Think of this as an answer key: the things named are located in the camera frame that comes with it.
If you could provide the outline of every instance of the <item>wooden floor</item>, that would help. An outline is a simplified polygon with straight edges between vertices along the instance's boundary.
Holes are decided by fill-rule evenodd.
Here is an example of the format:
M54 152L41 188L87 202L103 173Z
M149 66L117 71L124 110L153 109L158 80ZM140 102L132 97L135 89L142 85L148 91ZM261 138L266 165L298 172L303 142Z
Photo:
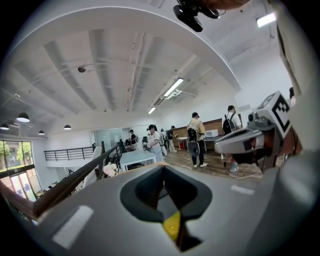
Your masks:
M263 176L260 169L255 164L239 164L239 171L229 172L231 166L230 162L226 162L226 168L224 167L224 160L221 160L221 155L213 151L206 152L204 155L204 162L208 165L204 168L194 168L191 155L187 150L176 149L177 153L170 152L165 157L164 161L170 165L186 167L195 172L202 172L214 176L222 176L236 179L252 179L260 180Z

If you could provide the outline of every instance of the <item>air vent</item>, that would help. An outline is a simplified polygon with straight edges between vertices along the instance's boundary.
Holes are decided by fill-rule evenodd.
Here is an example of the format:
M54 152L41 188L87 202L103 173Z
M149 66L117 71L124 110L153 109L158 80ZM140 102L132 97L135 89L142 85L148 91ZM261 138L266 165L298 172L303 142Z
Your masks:
M157 106L160 101L161 101L161 98L158 98L158 99L155 101L154 105Z
M165 98L161 99L157 106L159 106L162 102L164 102Z

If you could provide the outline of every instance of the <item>sneakers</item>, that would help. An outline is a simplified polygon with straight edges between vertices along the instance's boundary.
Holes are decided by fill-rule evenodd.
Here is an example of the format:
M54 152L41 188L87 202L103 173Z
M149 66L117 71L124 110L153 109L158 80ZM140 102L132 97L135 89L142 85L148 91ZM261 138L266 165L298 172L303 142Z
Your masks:
M238 164L236 162L234 162L232 165L231 165L231 168L229 169L229 172L230 173L234 173L234 172L237 172L239 170L238 168Z
M238 167L236 167L236 168L230 168L230 170L229 170L230 173L235 173L235 172L237 172L237 171L239 171L239 168L238 168Z

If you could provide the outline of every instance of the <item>black pants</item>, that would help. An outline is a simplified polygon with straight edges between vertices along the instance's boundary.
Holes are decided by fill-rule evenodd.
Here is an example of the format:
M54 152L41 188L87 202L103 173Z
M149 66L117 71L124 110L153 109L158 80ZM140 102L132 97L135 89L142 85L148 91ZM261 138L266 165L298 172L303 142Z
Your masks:
M200 160L200 165L203 165L204 163L204 154L205 154L205 142L204 140L199 140L198 141L198 144L199 144L199 160ZM193 162L193 165L196 165L197 164L197 158L196 157L192 157L192 162Z

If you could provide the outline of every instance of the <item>person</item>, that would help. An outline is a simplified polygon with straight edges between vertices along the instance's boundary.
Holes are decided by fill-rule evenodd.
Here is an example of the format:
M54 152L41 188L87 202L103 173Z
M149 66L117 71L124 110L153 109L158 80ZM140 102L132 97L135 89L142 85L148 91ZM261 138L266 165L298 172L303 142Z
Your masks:
M187 126L187 130L193 128L198 133L198 144L199 144L199 161L200 167L206 167L208 164L204 162L205 155L205 141L204 134L206 132L204 124L199 120L199 115L197 112L192 113L192 119ZM193 167L197 168L197 158L192 156Z
M149 133L148 133L148 144L150 146L150 152L156 155L156 161L162 162L162 149L160 146L160 133L157 131L157 127L154 124L149 125Z
M167 132L164 129L161 129L160 134L163 136L165 151L167 151L167 149L169 150L169 140L167 138Z
M132 147L137 150L137 136L134 134L134 130L130 130L130 133L131 133L131 145Z
M159 143L160 143L160 147L161 147L161 150L162 150L163 158L165 158L168 153L167 153L167 149L165 147L165 137L164 137L163 134L164 134L164 129L161 129Z
M172 125L171 129L166 132L166 137L169 140L169 151L170 152L177 152L175 150L175 145L174 145L174 141L173 141L173 139L174 139L174 129L175 129L175 126Z
M290 92L290 108L292 108L296 104L296 96L295 96L294 88L291 87L289 89L289 92Z
M235 107L233 105L228 106L228 114L224 115L223 117L223 122L222 122L222 128L223 128L223 135L226 135L230 132L236 131L236 130L240 130L241 129L241 121L240 118L238 116L238 114L236 114L236 110ZM228 127L228 125L226 125L226 123L230 124L230 130L226 131L226 127ZM238 163L236 162L236 160L232 157L231 158L231 168L229 169L229 172L234 173L237 172L239 170L238 168Z

